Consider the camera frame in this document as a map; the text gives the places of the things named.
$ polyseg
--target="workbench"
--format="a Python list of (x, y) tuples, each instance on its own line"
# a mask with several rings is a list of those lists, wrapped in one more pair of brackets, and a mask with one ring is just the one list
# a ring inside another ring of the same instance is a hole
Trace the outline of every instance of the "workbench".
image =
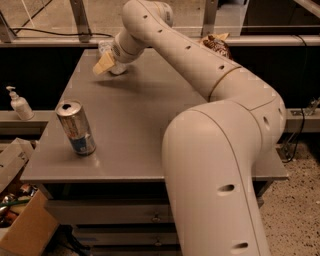
[[(21, 179), (38, 185), (46, 209), (81, 243), (99, 245), (94, 255), (177, 255), (162, 138), (179, 113), (206, 101), (153, 49), (120, 76), (94, 75), (98, 59), (98, 50), (84, 51), (61, 98), (82, 103), (95, 152), (75, 154), (53, 114)], [(274, 150), (254, 167), (256, 194), (287, 176)]]

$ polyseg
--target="table surface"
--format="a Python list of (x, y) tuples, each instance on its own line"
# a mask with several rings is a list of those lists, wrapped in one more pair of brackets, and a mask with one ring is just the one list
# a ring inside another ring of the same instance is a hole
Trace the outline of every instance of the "table surface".
[[(164, 181), (161, 146), (168, 124), (182, 111), (206, 101), (153, 49), (146, 49), (120, 76), (94, 75), (92, 68), (98, 59), (98, 50), (84, 51), (61, 98), (83, 104), (96, 142), (95, 152), (89, 156), (75, 154), (53, 114), (22, 181)], [(253, 173), (258, 179), (286, 175), (281, 164), (268, 169), (261, 166)]]

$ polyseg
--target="aluminum can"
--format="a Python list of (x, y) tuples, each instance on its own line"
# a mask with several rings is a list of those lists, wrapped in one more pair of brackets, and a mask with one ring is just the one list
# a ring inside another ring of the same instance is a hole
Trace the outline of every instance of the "aluminum can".
[(73, 150), (79, 155), (90, 155), (96, 145), (82, 104), (77, 100), (61, 101), (56, 114)]

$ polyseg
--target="pump bottle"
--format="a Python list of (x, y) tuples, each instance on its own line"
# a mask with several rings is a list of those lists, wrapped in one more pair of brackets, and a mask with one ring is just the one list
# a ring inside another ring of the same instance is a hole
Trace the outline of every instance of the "pump bottle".
[(34, 116), (32, 109), (25, 98), (20, 97), (14, 89), (15, 87), (7, 86), (7, 90), (10, 92), (11, 106), (16, 111), (21, 120), (29, 120)]

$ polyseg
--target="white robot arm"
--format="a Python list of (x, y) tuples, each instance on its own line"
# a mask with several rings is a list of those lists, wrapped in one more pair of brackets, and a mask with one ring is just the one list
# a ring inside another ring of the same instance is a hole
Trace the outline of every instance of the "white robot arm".
[(163, 140), (165, 181), (184, 256), (270, 255), (251, 170), (285, 126), (279, 94), (239, 64), (173, 30), (161, 2), (130, 0), (112, 52), (127, 63), (151, 46), (207, 101)]

